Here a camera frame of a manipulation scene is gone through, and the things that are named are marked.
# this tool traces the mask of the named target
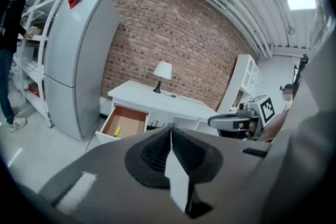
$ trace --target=desk lamp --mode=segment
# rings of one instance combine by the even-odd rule
[[[156,69],[153,72],[154,75],[157,75],[161,78],[171,79],[172,78],[172,65],[167,62],[159,62]],[[153,92],[161,93],[160,91],[161,80],[159,80],[158,85],[153,90]]]

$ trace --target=refrigerator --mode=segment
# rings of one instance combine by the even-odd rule
[[[53,125],[81,140],[100,115],[103,71],[120,16],[111,0],[63,0],[45,52],[45,95]]]

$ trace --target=wooden drawer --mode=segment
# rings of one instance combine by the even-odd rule
[[[117,105],[112,109],[100,132],[96,131],[97,138],[101,144],[104,144],[141,134],[146,131],[148,117],[148,112]],[[120,127],[120,131],[118,136],[114,137],[118,127]]]

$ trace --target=sneaker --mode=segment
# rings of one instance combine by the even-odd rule
[[[12,112],[14,115],[16,115],[17,113],[19,113],[19,108],[17,106],[12,107]]]
[[[15,132],[17,129],[20,129],[23,126],[25,126],[26,123],[27,123],[27,120],[25,118],[14,117],[13,124],[9,125],[9,130],[11,132]]]

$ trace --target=black jacket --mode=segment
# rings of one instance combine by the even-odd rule
[[[0,32],[0,50],[9,49],[16,52],[17,36],[20,33],[24,35],[26,30],[21,25],[21,16],[26,0],[12,0],[7,7],[4,19],[1,23]],[[2,35],[2,29],[5,28],[5,35]]]

